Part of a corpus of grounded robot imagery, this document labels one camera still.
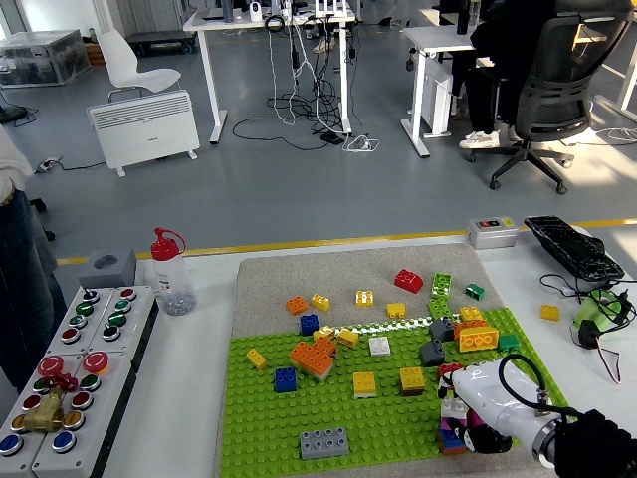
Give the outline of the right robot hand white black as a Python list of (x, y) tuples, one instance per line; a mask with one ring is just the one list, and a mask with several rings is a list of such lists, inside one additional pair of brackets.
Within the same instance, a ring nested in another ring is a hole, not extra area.
[(550, 404), (543, 385), (535, 384), (512, 362), (497, 358), (444, 373), (439, 395), (450, 388), (481, 420), (477, 425), (450, 421), (469, 449), (504, 453), (515, 437), (543, 466), (553, 465), (559, 415), (535, 408)]

